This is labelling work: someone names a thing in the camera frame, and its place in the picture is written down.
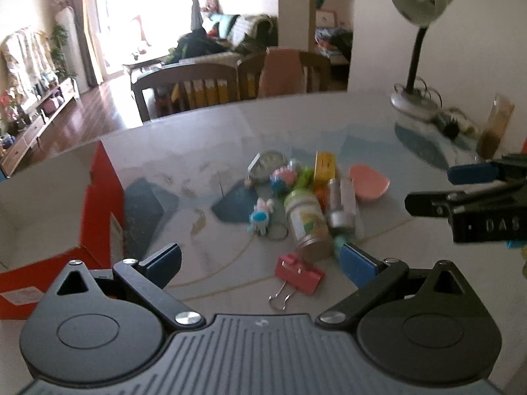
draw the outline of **lamp neck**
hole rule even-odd
[[[421,54],[421,45],[425,38],[425,33],[428,28],[420,28],[415,38],[414,51],[412,53],[412,62],[410,63],[410,70],[408,70],[408,80],[404,90],[412,94],[414,92],[415,76],[417,75],[417,66],[419,65],[419,55]]]

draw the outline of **cardboard box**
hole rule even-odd
[[[25,319],[73,258],[123,258],[123,188],[102,142],[0,183],[0,319]]]

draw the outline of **wooden chair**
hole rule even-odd
[[[221,64],[171,64],[160,70],[139,75],[132,85],[139,115],[144,122],[150,120],[143,91],[154,90],[156,102],[164,101],[168,107],[166,114],[174,114],[187,109],[226,104],[238,100],[236,70]],[[179,109],[175,108],[176,100]]]
[[[251,55],[238,61],[238,85],[242,100],[258,96],[260,74],[264,68],[265,52]],[[318,92],[326,92],[329,86],[331,63],[322,55],[300,52],[300,63],[307,68],[307,93],[317,92],[314,87],[314,73],[319,79]]]

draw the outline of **desk lamp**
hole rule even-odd
[[[452,0],[392,0],[395,8],[410,23],[419,27],[415,39],[412,62],[406,86],[392,93],[392,105],[402,113],[423,121],[430,121],[437,113],[437,104],[428,99],[421,89],[414,88],[421,45],[429,25],[445,11]]]

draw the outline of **wooden floor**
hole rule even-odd
[[[27,152],[17,172],[101,135],[140,125],[130,79],[121,76],[107,81],[61,111],[40,137],[40,147]]]

